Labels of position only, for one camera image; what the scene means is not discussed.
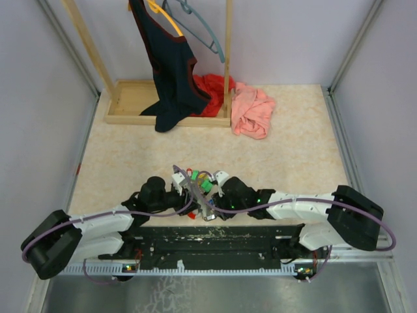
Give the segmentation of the green key tag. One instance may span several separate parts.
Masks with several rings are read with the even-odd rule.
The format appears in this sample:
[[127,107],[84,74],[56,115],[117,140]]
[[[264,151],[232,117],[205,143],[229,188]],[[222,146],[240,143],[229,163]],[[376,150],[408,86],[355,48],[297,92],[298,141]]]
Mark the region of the green key tag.
[[199,171],[198,170],[194,170],[192,172],[192,176],[191,176],[192,180],[196,180],[198,178],[198,175],[199,175]]
[[213,188],[213,184],[209,180],[205,180],[201,184],[201,188],[204,190],[204,192],[210,192]]

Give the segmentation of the black headed key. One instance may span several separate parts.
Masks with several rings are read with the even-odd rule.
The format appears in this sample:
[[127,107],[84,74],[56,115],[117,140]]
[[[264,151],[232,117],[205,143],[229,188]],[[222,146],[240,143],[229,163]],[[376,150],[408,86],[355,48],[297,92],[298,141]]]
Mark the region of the black headed key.
[[203,220],[205,222],[209,222],[209,221],[214,220],[214,219],[216,219],[216,215],[214,213],[204,213],[203,214]]

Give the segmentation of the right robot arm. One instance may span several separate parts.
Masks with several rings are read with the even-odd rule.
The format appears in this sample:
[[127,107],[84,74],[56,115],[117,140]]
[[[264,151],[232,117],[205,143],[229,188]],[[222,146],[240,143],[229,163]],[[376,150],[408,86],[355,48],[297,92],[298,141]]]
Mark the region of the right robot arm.
[[327,194],[297,195],[274,189],[254,190],[224,172],[214,183],[218,191],[212,199],[224,220],[246,213],[257,220],[300,221],[301,229],[291,241],[292,253],[299,258],[342,243],[364,251],[377,249],[384,211],[350,186],[339,185]]

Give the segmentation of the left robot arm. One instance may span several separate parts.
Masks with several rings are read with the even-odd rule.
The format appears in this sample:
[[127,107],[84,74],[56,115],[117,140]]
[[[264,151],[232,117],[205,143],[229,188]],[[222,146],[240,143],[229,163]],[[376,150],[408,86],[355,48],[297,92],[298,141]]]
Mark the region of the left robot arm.
[[42,280],[88,258],[118,255],[126,259],[134,254],[136,244],[124,233],[136,230],[152,217],[184,213],[194,200],[186,181],[172,183],[166,190],[161,177],[150,177],[140,191],[107,211],[77,216],[62,209],[53,211],[21,244],[22,259]]

